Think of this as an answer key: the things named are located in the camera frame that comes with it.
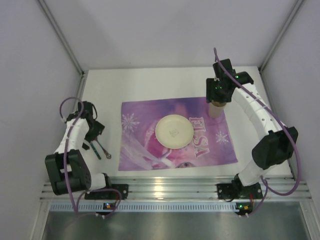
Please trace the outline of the left aluminium frame post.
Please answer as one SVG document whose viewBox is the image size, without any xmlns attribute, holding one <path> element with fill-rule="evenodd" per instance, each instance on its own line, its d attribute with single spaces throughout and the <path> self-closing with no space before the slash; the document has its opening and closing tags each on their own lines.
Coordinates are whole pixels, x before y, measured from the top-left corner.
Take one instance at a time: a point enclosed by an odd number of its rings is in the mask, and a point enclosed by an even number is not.
<svg viewBox="0 0 320 240">
<path fill-rule="evenodd" d="M 74 68 L 78 72 L 80 76 L 83 76 L 85 74 L 85 71 L 81 67 L 79 61 L 77 60 L 72 48 L 70 47 L 64 33 L 62 32 L 56 18 L 54 17 L 51 9 L 49 8 L 48 4 L 45 0 L 36 0 L 37 4 L 41 8 L 42 12 L 44 13 L 45 17 L 49 21 L 55 35 L 57 36 L 59 42 L 61 43 L 64 51 L 66 52 L 68 58 L 72 62 Z"/>
</svg>

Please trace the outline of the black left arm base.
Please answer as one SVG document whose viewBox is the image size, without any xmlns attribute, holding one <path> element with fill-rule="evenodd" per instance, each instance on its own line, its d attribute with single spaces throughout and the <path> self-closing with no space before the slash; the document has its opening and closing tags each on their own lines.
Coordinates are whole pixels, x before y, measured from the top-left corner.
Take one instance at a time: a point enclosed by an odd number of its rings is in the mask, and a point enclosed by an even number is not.
<svg viewBox="0 0 320 240">
<path fill-rule="evenodd" d="M 125 200 L 128 197 L 128 184 L 112 184 L 111 188 L 102 188 L 86 193 L 86 200 Z"/>
</svg>

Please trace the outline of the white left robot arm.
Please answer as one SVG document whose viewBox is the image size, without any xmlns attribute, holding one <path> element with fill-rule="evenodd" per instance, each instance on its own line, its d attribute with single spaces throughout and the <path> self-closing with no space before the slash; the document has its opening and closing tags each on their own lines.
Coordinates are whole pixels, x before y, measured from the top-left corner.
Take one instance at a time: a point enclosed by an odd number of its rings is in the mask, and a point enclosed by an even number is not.
<svg viewBox="0 0 320 240">
<path fill-rule="evenodd" d="M 83 101 L 64 119 L 64 136 L 54 153 L 44 160 L 55 195 L 111 188 L 102 164 L 112 156 L 98 142 L 105 127 L 97 117 L 95 105 Z"/>
</svg>

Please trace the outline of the right aluminium frame post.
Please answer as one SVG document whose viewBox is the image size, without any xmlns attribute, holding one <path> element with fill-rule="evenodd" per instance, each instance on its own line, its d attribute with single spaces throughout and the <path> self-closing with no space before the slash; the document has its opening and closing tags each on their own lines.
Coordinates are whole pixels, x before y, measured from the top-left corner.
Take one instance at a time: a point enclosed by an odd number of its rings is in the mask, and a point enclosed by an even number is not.
<svg viewBox="0 0 320 240">
<path fill-rule="evenodd" d="M 306 0 L 295 0 L 293 7 L 290 9 L 285 21 L 281 25 L 279 32 L 277 33 L 274 41 L 272 42 L 270 48 L 268 49 L 266 55 L 264 56 L 261 65 L 258 67 L 259 73 L 262 74 L 267 67 L 268 63 L 270 62 L 271 58 L 275 54 L 277 48 L 279 47 L 281 41 L 285 37 L 287 31 L 293 24 L 293 21 L 299 14 L 300 10 L 304 6 Z"/>
</svg>

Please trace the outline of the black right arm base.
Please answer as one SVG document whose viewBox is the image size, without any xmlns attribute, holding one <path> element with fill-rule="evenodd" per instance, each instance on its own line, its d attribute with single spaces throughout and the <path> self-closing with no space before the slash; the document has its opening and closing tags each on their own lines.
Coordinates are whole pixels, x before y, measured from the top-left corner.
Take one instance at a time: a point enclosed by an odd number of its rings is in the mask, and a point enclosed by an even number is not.
<svg viewBox="0 0 320 240">
<path fill-rule="evenodd" d="M 232 183 L 219 183 L 216 187 L 218 199 L 225 200 L 226 202 L 263 198 L 261 185 L 259 183 L 250 186 L 235 186 Z"/>
</svg>

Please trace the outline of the cream beige cup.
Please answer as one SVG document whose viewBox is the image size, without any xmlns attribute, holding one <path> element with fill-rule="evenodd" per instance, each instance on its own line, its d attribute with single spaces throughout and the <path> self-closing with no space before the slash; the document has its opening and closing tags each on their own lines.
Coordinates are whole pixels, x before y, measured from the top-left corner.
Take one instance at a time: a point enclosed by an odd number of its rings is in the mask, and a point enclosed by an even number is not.
<svg viewBox="0 0 320 240">
<path fill-rule="evenodd" d="M 208 115 L 213 119 L 219 117 L 223 113 L 226 105 L 227 104 L 225 102 L 221 103 L 217 101 L 211 101 L 208 104 Z"/>
</svg>

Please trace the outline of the aluminium frame post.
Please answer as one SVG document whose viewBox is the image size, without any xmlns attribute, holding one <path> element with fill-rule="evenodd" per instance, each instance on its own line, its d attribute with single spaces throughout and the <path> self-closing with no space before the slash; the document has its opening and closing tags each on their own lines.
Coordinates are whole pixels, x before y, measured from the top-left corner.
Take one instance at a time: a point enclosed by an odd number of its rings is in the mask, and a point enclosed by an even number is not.
<svg viewBox="0 0 320 240">
<path fill-rule="evenodd" d="M 306 0 L 295 0 L 293 7 L 290 9 L 285 21 L 281 25 L 279 32 L 277 33 L 274 41 L 272 42 L 270 48 L 268 49 L 266 55 L 264 56 L 261 65 L 258 67 L 259 73 L 262 74 L 267 67 L 268 63 L 270 62 L 271 58 L 275 54 L 277 48 L 279 47 L 281 41 L 285 37 L 287 31 L 293 24 L 293 21 L 299 14 L 300 10 L 304 6 Z"/>
<path fill-rule="evenodd" d="M 61 43 L 64 51 L 66 52 L 68 58 L 72 62 L 74 68 L 78 72 L 80 76 L 83 76 L 85 74 L 85 71 L 81 67 L 79 61 L 77 60 L 72 48 L 70 47 L 64 33 L 62 32 L 56 18 L 54 17 L 51 9 L 49 8 L 48 4 L 45 0 L 36 0 L 37 4 L 41 8 L 42 12 L 44 13 L 45 17 L 49 21 L 55 35 L 57 36 L 59 42 Z"/>
</svg>

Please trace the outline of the aluminium front rail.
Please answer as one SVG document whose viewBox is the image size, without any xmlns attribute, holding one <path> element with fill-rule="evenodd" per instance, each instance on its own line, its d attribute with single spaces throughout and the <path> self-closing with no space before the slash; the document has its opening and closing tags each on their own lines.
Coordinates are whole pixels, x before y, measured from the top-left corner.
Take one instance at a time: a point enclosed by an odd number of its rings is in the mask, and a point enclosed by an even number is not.
<svg viewBox="0 0 320 240">
<path fill-rule="evenodd" d="M 288 177 L 267 178 L 268 185 L 277 192 L 287 192 L 295 181 Z M 229 183 L 226 177 L 111 177 L 115 184 L 128 185 L 128 200 L 218 200 L 217 184 Z M 40 200 L 69 199 L 67 194 L 55 195 L 49 183 L 45 183 L 40 194 Z M 312 196 L 307 183 L 300 182 L 298 188 L 291 195 L 279 196 L 268 191 L 267 201 L 308 201 Z"/>
</svg>

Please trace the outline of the cream round plate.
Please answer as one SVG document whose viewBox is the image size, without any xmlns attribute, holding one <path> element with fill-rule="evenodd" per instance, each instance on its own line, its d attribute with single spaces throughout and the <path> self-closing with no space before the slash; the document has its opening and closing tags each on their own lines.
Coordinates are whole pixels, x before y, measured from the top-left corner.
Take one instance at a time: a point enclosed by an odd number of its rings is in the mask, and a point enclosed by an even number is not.
<svg viewBox="0 0 320 240">
<path fill-rule="evenodd" d="M 170 114 L 158 121 L 155 136 L 158 142 L 168 149 L 182 149 L 192 141 L 194 128 L 184 116 Z"/>
</svg>

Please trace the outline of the purple Elsa placemat cloth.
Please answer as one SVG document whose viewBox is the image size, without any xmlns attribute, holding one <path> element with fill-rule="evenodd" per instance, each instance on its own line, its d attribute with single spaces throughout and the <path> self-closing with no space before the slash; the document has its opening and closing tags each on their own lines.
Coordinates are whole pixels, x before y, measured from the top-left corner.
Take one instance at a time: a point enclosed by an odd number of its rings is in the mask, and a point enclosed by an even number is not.
<svg viewBox="0 0 320 240">
<path fill-rule="evenodd" d="M 226 116 L 208 114 L 205 97 L 123 102 L 119 171 L 149 171 L 212 167 L 237 163 Z M 194 129 L 192 141 L 169 149 L 156 138 L 156 125 L 168 115 L 187 118 Z"/>
</svg>

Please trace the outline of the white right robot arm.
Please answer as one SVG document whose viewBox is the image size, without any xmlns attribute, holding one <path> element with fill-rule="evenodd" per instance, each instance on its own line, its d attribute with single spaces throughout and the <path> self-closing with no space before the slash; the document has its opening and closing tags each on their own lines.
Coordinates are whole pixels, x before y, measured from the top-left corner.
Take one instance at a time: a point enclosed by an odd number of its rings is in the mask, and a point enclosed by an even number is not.
<svg viewBox="0 0 320 240">
<path fill-rule="evenodd" d="M 215 76 L 206 79 L 208 115 L 217 119 L 228 103 L 236 102 L 256 131 L 258 143 L 251 150 L 251 160 L 235 175 L 242 186 L 252 186 L 270 169 L 291 158 L 298 131 L 273 116 L 246 71 L 236 72 L 229 59 L 217 60 L 212 67 Z"/>
</svg>

